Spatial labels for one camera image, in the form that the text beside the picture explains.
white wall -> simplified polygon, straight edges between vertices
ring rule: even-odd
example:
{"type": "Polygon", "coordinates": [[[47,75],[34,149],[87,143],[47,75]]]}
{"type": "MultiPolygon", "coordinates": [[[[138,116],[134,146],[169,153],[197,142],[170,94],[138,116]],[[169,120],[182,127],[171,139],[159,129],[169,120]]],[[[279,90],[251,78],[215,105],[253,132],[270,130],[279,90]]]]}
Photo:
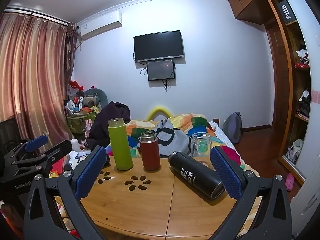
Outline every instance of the white wall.
{"type": "Polygon", "coordinates": [[[131,119],[161,105],[221,123],[239,111],[243,127],[269,124],[273,76],[261,26],[236,20],[226,0],[153,0],[120,11],[122,27],[84,41],[76,53],[73,77],[85,89],[95,85],[128,105],[131,119]],[[181,30],[185,58],[175,60],[166,92],[140,75],[133,37],[172,30],[181,30]]]}

black thermos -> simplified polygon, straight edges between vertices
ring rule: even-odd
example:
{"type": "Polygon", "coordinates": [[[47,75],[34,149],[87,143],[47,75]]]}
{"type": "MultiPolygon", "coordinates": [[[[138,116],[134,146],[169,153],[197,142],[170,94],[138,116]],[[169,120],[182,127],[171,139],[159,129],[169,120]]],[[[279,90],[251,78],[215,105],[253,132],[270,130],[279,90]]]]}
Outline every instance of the black thermos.
{"type": "Polygon", "coordinates": [[[218,174],[185,153],[173,152],[168,161],[175,171],[210,199],[215,199],[224,192],[225,188],[218,174]]]}

pink slipper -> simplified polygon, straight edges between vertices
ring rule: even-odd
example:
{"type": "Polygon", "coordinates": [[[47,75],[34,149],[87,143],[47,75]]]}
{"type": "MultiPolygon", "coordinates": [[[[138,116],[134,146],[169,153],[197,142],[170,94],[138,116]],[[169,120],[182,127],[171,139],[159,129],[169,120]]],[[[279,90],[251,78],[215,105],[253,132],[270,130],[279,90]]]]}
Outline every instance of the pink slipper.
{"type": "Polygon", "coordinates": [[[289,173],[287,179],[285,180],[285,187],[287,191],[291,191],[293,189],[294,176],[289,173]]]}

round wooden table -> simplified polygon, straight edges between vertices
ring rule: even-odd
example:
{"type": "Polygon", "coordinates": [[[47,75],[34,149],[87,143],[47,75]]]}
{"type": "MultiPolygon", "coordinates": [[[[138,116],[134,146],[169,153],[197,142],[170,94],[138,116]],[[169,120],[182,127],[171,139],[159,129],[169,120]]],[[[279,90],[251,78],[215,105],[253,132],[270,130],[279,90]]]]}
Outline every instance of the round wooden table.
{"type": "MultiPolygon", "coordinates": [[[[212,168],[209,157],[196,160],[212,168]]],[[[133,163],[129,171],[118,171],[111,157],[111,165],[101,171],[88,197],[81,200],[103,233],[107,229],[106,232],[143,239],[205,240],[236,202],[227,192],[210,200],[179,174],[175,175],[167,159],[161,159],[161,169],[156,172],[144,171],[142,159],[133,158],[133,163]]],[[[252,224],[260,201],[258,197],[242,234],[252,224]]]]}

dark jacket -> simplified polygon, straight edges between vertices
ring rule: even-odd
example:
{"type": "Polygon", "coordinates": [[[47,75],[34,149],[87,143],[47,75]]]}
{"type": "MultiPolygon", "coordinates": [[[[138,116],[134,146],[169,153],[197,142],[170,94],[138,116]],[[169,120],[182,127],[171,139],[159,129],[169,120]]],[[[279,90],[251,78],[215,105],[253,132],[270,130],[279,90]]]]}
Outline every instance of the dark jacket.
{"type": "Polygon", "coordinates": [[[103,147],[108,146],[110,143],[108,121],[114,118],[123,118],[125,124],[130,122],[129,107],[110,101],[110,103],[101,110],[101,113],[97,114],[90,129],[90,135],[87,138],[90,150],[93,150],[97,145],[103,147]]]}

